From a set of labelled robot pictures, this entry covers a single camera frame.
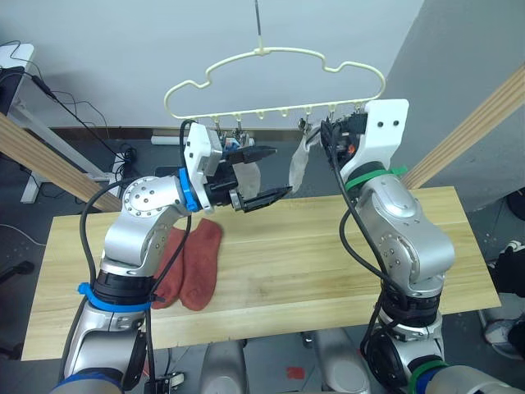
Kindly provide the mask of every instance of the white plastic hanger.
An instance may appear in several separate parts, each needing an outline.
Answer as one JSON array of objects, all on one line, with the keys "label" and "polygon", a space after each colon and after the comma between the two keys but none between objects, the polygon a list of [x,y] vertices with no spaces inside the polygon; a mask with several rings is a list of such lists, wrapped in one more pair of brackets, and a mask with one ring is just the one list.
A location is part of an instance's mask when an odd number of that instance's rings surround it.
[{"label": "white plastic hanger", "polygon": [[[290,109],[303,109],[306,112],[306,114],[309,115],[310,113],[312,113],[313,108],[328,107],[328,110],[330,111],[330,113],[333,113],[336,111],[336,107],[341,104],[363,103],[363,102],[378,99],[379,96],[381,96],[381,94],[385,90],[385,85],[386,85],[385,77],[382,75],[382,73],[379,70],[377,70],[375,67],[369,66],[368,64],[346,61],[346,62],[342,62],[337,68],[331,68],[331,67],[326,66],[326,58],[322,53],[311,51],[309,49],[284,48],[284,47],[264,48],[263,37],[261,36],[261,24],[259,20],[258,0],[255,0],[255,13],[257,16],[257,27],[258,27],[258,44],[259,44],[258,48],[255,48],[252,52],[241,53],[239,55],[228,57],[224,60],[221,60],[211,65],[205,71],[206,81],[202,84],[198,84],[194,80],[185,80],[184,82],[180,82],[178,85],[175,85],[171,89],[169,89],[166,92],[166,95],[164,96],[164,107],[170,115],[172,115],[173,117],[177,119],[199,119],[199,118],[204,118],[204,117],[210,117],[213,119],[214,122],[218,123],[218,119],[220,117],[232,116],[237,121],[240,121],[242,115],[245,115],[245,114],[256,114],[259,117],[259,119],[263,119],[266,112],[274,112],[274,111],[279,111],[283,117],[287,117],[288,111]],[[176,115],[175,113],[171,111],[169,107],[170,97],[177,90],[183,88],[186,85],[192,85],[198,89],[206,89],[209,85],[212,84],[212,77],[211,77],[212,71],[216,70],[217,68],[224,66],[228,63],[231,63],[231,62],[236,62],[238,60],[245,59],[247,57],[264,56],[264,55],[268,55],[269,53],[273,53],[273,52],[302,53],[305,55],[318,57],[319,59],[321,59],[322,70],[326,72],[337,73],[341,71],[343,68],[345,68],[346,66],[363,68],[364,70],[368,70],[376,74],[376,76],[379,78],[381,82],[381,88],[379,89],[379,92],[372,97],[352,98],[350,100],[329,101],[325,103],[310,103],[310,104],[302,104],[302,105],[290,105],[287,107],[259,108],[259,109],[245,110],[245,111],[203,113],[203,114],[197,114],[197,115],[184,115],[184,116]]]}]

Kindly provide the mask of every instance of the black cable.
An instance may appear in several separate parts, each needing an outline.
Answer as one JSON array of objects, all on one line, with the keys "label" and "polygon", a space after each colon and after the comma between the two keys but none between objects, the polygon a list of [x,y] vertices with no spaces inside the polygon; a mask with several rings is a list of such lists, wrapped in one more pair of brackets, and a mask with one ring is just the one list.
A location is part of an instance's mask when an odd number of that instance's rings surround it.
[{"label": "black cable", "polygon": [[153,339],[151,337],[151,309],[146,309],[146,347],[148,349],[149,366],[149,392],[157,394],[157,384],[155,382],[155,354],[153,353]]},{"label": "black cable", "polygon": [[87,300],[88,300],[88,297],[84,296],[84,298],[80,302],[78,309],[76,310],[75,317],[73,318],[73,323],[71,323],[71,326],[69,327],[69,332],[67,333],[66,343],[64,344],[64,349],[62,351],[62,358],[60,361],[60,367],[59,367],[60,369],[58,370],[58,382],[57,383],[60,383],[62,380],[64,380],[64,368],[66,367],[66,361],[67,361],[67,356],[69,355],[71,341],[73,340],[73,335],[75,334],[76,326],[80,320],[80,316],[82,315],[82,311],[84,310],[84,305]]},{"label": "black cable", "polygon": [[184,157],[184,150],[185,150],[185,144],[184,144],[184,131],[186,129],[186,126],[191,125],[193,122],[195,122],[192,119],[186,119],[182,122],[179,129],[179,147],[180,147],[180,166],[183,168],[186,168],[186,159]]},{"label": "black cable", "polygon": [[190,232],[191,232],[191,215],[189,215],[186,218],[186,229],[185,229],[184,235],[182,236],[182,240],[180,240],[179,246],[177,246],[177,249],[176,249],[175,253],[170,257],[170,260],[167,262],[166,267],[164,267],[164,269],[162,270],[161,274],[158,276],[158,279],[153,284],[153,287],[151,288],[151,291],[149,292],[149,295],[151,297],[153,297],[153,294],[158,289],[158,286],[161,284],[162,280],[167,275],[167,273],[170,270],[171,266],[173,265],[173,263],[177,259],[178,255],[182,251],[182,248],[184,248],[184,244],[185,244],[186,240],[188,239],[188,236],[189,236]]},{"label": "black cable", "polygon": [[383,297],[384,297],[384,293],[383,293],[383,290],[381,290],[381,293],[379,293],[379,296],[377,297],[377,302],[374,305],[372,316],[370,317],[370,320],[368,321],[367,331],[364,333],[363,339],[361,340],[361,344],[359,346],[359,349],[361,350],[361,355],[363,356],[365,360],[367,359],[368,341],[370,340],[370,336],[372,335],[374,325],[376,324],[377,316],[379,316],[379,312],[381,310],[381,303],[383,302]]},{"label": "black cable", "polygon": [[341,221],[339,223],[339,238],[341,239],[341,243],[343,244],[346,251],[357,260],[358,263],[360,263],[362,266],[364,266],[368,271],[379,277],[382,281],[386,282],[389,286],[393,287],[400,295],[400,299],[402,300],[402,306],[406,310],[408,308],[408,301],[406,298],[406,295],[403,292],[403,289],[399,284],[394,282],[391,277],[388,276],[388,274],[381,272],[377,268],[375,268],[373,265],[371,265],[367,260],[363,259],[354,249],[352,249],[352,246],[350,246],[350,243],[346,239],[345,234],[345,226],[346,221],[348,220],[348,217],[350,216],[350,210],[348,209],[343,217],[341,218]]},{"label": "black cable", "polygon": [[310,135],[310,136],[306,139],[306,142],[305,142],[304,144],[305,144],[305,145],[308,145],[308,144],[310,143],[310,141],[313,140],[317,134],[319,134],[319,132],[321,132],[321,127],[319,127],[317,130],[315,130],[314,133],[313,133],[312,135]]},{"label": "black cable", "polygon": [[385,263],[383,262],[383,258],[381,257],[381,253],[379,252],[379,249],[376,247],[376,244],[374,244],[374,241],[372,237],[370,236],[368,229],[364,225],[363,221],[361,220],[361,217],[359,216],[358,212],[355,210],[354,204],[352,204],[350,197],[346,193],[345,183],[343,182],[343,178],[341,178],[341,174],[340,174],[341,169],[339,167],[339,163],[337,162],[336,152],[333,150],[331,153],[331,161],[334,167],[334,172],[336,173],[337,185],[339,186],[340,192],[343,195],[343,198],[345,199],[346,205],[348,205],[348,209],[350,213],[352,213],[352,218],[354,218],[354,221],[358,225],[359,230],[363,233],[364,239],[367,241],[368,246],[370,246],[370,249],[374,253],[377,263],[379,264],[379,267],[381,268],[381,271],[383,273],[386,273],[386,267],[385,267]]},{"label": "black cable", "polygon": [[170,370],[171,365],[171,348],[167,348],[167,362],[166,362],[166,369],[164,370],[163,376],[167,376],[168,371]]},{"label": "black cable", "polygon": [[[346,193],[345,184],[343,183],[343,178],[341,178],[341,174],[340,174],[339,163],[337,162],[336,152],[333,150],[331,152],[331,161],[332,161],[332,166],[334,168],[334,173],[336,174],[337,185],[339,186],[340,192],[343,195],[343,198],[345,199],[346,205],[348,206],[348,210],[343,215],[340,221],[340,225],[339,225],[339,236],[340,236],[341,242],[343,243],[344,248],[354,259],[358,261],[358,263],[363,265],[366,269],[368,269],[369,271],[377,275],[379,278],[381,278],[384,282],[388,283],[391,287],[393,287],[399,293],[399,300],[401,302],[401,307],[404,310],[407,310],[409,307],[409,303],[408,303],[406,294],[404,294],[401,286],[398,285],[396,282],[394,282],[386,273],[385,263],[383,262],[381,253],[379,252],[376,245],[374,244],[373,239],[370,236],[370,233],[368,232],[366,226],[361,220],[361,217],[355,210],[355,207],[352,204],[350,197]],[[346,240],[345,224],[350,214],[352,214],[352,218],[357,223],[359,230],[362,232],[364,239],[367,241],[368,245],[370,246],[370,249],[374,253],[374,256],[376,256],[377,263],[379,264],[381,271],[379,271],[377,268],[375,268],[369,262],[363,259],[354,249],[352,249],[349,242]]]},{"label": "black cable", "polygon": [[82,248],[84,249],[85,259],[88,262],[89,267],[89,284],[93,287],[95,280],[97,279],[97,270],[95,266],[95,261],[93,255],[91,254],[91,249],[89,248],[88,236],[86,232],[86,220],[88,218],[88,213],[93,204],[107,191],[113,189],[114,187],[120,186],[126,182],[133,181],[132,179],[121,179],[118,182],[110,183],[109,185],[104,186],[99,191],[97,191],[89,201],[85,204],[82,215],[80,215],[80,241],[82,242]]},{"label": "black cable", "polygon": [[21,168],[21,170],[23,172],[25,172],[26,174],[28,174],[31,178],[33,178],[33,181],[34,181],[34,184],[36,185],[37,189],[39,190],[39,193],[43,196],[43,197],[47,197],[48,199],[59,199],[60,197],[62,197],[66,191],[63,190],[63,191],[59,191],[58,193],[56,193],[55,195],[46,195],[43,190],[42,190],[42,186],[39,185],[39,183],[37,182],[36,178],[33,176],[33,174],[29,171],[26,171],[24,168]]},{"label": "black cable", "polygon": [[10,72],[9,74],[7,74],[6,76],[3,76],[2,78],[0,78],[0,84],[6,80],[7,78],[11,77],[11,76],[25,76],[25,75],[28,75],[28,76],[31,76],[31,74],[27,73],[27,72]]},{"label": "black cable", "polygon": [[85,127],[85,129],[87,131],[89,131],[89,133],[91,133],[91,135],[98,141],[100,142],[102,145],[104,145],[104,147],[110,151],[111,153],[113,153],[114,156],[117,156],[118,158],[120,158],[120,154],[115,152],[108,144],[106,144],[104,142],[104,140],[102,138],[100,138],[97,133],[91,128],[89,127],[82,119],[80,119],[78,116],[75,115],[74,112],[72,112],[68,107],[66,107],[66,105],[60,101],[57,96],[53,95],[54,97],[52,97],[52,99],[58,104],[60,105],[62,108],[64,108],[70,115],[72,115],[82,126]]},{"label": "black cable", "polygon": [[[109,126],[107,125],[107,120],[106,120],[106,117],[104,116],[103,113],[101,113],[91,102],[89,102],[88,100],[80,100],[80,101],[76,101],[76,98],[75,96],[73,96],[73,94],[69,93],[69,92],[65,92],[63,90],[52,90],[53,93],[60,93],[60,94],[67,94],[70,98],[71,98],[71,103],[65,103],[62,101],[62,103],[64,105],[73,105],[75,106],[75,115],[78,116],[78,113],[77,113],[77,105],[78,104],[87,104],[91,107],[91,109],[93,109],[99,116],[100,118],[102,119],[102,121],[104,122],[104,128],[106,129],[106,134],[107,134],[107,137],[109,139]],[[91,121],[87,121],[86,124],[90,124],[90,125],[93,125],[94,127],[96,127],[97,125],[95,125],[94,123],[92,123]]]},{"label": "black cable", "polygon": [[67,94],[71,100],[73,101],[72,103],[64,103],[65,105],[74,105],[75,106],[75,115],[78,115],[77,113],[77,107],[76,107],[76,100],[75,100],[75,97],[73,96],[73,94],[69,93],[69,92],[65,92],[63,90],[52,90],[53,93],[60,93],[60,94]]},{"label": "black cable", "polygon": [[11,55],[9,55],[9,58],[11,58],[13,60],[21,60],[23,62],[28,62],[29,64],[32,64],[34,66],[34,68],[36,68],[36,71],[39,73],[40,79],[43,80],[42,72],[40,71],[39,66],[35,62],[32,62],[31,60],[27,60],[27,59],[22,59],[20,57],[13,57],[15,52],[22,45],[22,42],[19,39],[13,39],[12,41],[7,41],[6,43],[1,44],[0,47],[5,47],[5,46],[11,45],[11,44],[16,44],[16,48],[12,50]]}]

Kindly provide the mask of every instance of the blue ring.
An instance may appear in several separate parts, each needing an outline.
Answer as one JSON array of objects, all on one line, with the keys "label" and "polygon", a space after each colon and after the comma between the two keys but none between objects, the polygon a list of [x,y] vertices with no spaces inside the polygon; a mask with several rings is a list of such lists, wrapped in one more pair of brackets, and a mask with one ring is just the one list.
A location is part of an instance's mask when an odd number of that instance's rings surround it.
[{"label": "blue ring", "polygon": [[93,291],[91,290],[91,286],[89,283],[81,283],[79,284],[79,293],[84,294],[86,297],[88,297],[89,302],[96,308],[99,308],[101,310],[105,310],[107,312],[141,312],[143,310],[148,310],[151,308],[151,302],[147,302],[145,304],[138,304],[138,305],[114,305],[114,304],[108,304],[107,302],[104,302],[102,300],[99,300],[95,294],[93,294]]},{"label": "blue ring", "polygon": [[182,187],[184,197],[186,198],[186,209],[188,209],[191,212],[198,212],[199,205],[197,204],[197,201],[195,201],[194,196],[191,194],[191,186],[189,185],[188,172],[185,168],[179,168],[179,179],[180,187]]}]

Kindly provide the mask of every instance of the green ring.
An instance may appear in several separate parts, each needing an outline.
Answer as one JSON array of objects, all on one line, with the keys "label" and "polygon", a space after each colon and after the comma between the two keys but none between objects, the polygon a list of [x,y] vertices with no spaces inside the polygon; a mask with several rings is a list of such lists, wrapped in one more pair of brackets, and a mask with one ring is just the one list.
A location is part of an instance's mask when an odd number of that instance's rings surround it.
[{"label": "green ring", "polygon": [[419,377],[423,375],[426,371],[429,371],[431,369],[435,369],[438,367],[448,367],[449,365],[443,361],[443,360],[434,360],[429,361],[423,365],[419,365],[413,372],[412,376],[410,377],[409,382],[409,394],[416,394],[416,382],[418,381]]},{"label": "green ring", "polygon": [[408,168],[406,166],[402,166],[400,168],[392,168],[391,170],[376,170],[372,172],[367,172],[366,174],[362,174],[361,176],[358,176],[357,178],[351,179],[348,182],[346,182],[345,189],[346,191],[352,189],[353,187],[357,185],[361,185],[362,183],[366,181],[370,181],[372,178],[375,178],[376,176],[385,175],[385,174],[392,174],[392,175],[401,175],[408,171]]}]

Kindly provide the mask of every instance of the gray wall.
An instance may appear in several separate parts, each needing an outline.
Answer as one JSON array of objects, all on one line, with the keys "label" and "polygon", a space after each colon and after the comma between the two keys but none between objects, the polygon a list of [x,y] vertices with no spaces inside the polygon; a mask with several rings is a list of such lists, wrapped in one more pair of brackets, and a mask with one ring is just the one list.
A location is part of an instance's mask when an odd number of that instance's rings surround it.
[{"label": "gray wall", "polygon": [[[34,61],[48,84],[91,101],[111,126],[178,126],[180,121],[164,111],[166,91],[183,80],[202,82],[204,70],[214,62],[258,45],[253,0],[1,4],[0,40],[32,43]],[[267,46],[324,53],[328,66],[369,62],[386,75],[421,5],[422,0],[260,0],[262,37]],[[181,90],[174,109],[191,114],[317,103],[369,97],[378,87],[370,72],[345,69],[329,75],[315,57],[297,54],[245,59],[213,76],[209,89]],[[34,86],[27,84],[21,95],[50,126],[76,126]],[[85,105],[79,111],[99,122]],[[327,110],[318,115],[325,117]],[[276,114],[259,121],[251,116],[243,126],[293,127],[298,117]]]},{"label": "gray wall", "polygon": [[[410,102],[393,164],[413,167],[525,60],[523,0],[426,0],[390,71],[387,98]],[[426,186],[456,186],[474,210],[525,186],[525,111]]]}]

